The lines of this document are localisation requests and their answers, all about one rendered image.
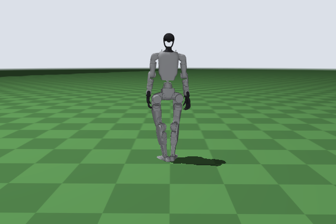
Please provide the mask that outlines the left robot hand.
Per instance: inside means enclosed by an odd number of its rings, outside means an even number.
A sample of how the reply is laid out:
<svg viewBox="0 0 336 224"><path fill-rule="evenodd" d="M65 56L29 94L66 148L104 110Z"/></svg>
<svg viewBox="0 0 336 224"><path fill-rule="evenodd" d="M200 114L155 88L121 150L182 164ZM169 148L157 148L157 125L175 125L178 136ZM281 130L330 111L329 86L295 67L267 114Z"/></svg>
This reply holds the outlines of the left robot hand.
<svg viewBox="0 0 336 224"><path fill-rule="evenodd" d="M146 101L148 103L148 107L150 109L152 109L152 107L150 106L151 102L150 102L150 96L151 96L151 92L150 91L147 91L147 94L146 94Z"/></svg>

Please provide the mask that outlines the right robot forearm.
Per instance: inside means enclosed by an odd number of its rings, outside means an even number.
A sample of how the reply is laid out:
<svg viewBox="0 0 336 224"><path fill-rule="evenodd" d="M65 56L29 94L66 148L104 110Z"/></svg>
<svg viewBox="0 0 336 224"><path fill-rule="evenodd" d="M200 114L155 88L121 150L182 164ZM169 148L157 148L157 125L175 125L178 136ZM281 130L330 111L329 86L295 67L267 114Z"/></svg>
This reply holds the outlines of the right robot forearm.
<svg viewBox="0 0 336 224"><path fill-rule="evenodd" d="M187 79L182 80L183 82L183 94L186 96L186 92L189 92L189 87L188 87L188 74L186 73ZM189 92L190 93L190 92Z"/></svg>

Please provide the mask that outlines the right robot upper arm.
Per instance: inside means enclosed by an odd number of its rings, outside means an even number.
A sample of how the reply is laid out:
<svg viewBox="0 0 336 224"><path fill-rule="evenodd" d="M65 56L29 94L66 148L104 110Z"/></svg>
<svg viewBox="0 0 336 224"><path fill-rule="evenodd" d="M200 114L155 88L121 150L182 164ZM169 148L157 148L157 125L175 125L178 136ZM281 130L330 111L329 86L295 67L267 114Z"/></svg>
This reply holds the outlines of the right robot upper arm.
<svg viewBox="0 0 336 224"><path fill-rule="evenodd" d="M186 56L184 54L178 54L179 56L179 61L181 61L180 66L181 66L181 72L180 76L181 79L187 79L186 76L186 70L187 70L187 65L186 65Z"/></svg>

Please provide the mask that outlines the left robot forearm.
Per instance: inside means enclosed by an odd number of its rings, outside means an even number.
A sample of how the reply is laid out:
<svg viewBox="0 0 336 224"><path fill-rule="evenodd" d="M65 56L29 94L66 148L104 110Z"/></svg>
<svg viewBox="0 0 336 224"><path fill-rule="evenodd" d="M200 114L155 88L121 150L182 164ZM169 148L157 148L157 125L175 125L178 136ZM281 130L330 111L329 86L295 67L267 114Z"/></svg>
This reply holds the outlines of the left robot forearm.
<svg viewBox="0 0 336 224"><path fill-rule="evenodd" d="M152 88L153 88L153 82L154 80L152 78L150 78L150 72L148 73L148 83L147 83L147 91L150 91L152 93ZM147 91L146 91L146 94L147 94Z"/></svg>

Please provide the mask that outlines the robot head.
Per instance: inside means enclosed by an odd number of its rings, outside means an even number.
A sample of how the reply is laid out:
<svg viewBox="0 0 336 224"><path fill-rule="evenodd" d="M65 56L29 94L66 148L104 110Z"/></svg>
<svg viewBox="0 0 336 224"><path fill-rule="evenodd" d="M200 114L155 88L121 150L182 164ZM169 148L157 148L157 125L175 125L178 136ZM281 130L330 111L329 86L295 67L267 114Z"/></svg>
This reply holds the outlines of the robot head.
<svg viewBox="0 0 336 224"><path fill-rule="evenodd" d="M167 42L171 42L172 41L173 43L172 43L172 45L170 47L167 47L165 45L165 41L167 41ZM172 51L172 46L174 44L174 36L173 36L173 34L170 34L170 33L165 34L164 38L163 38L163 42L164 42L164 46L166 47L165 52L173 52Z"/></svg>

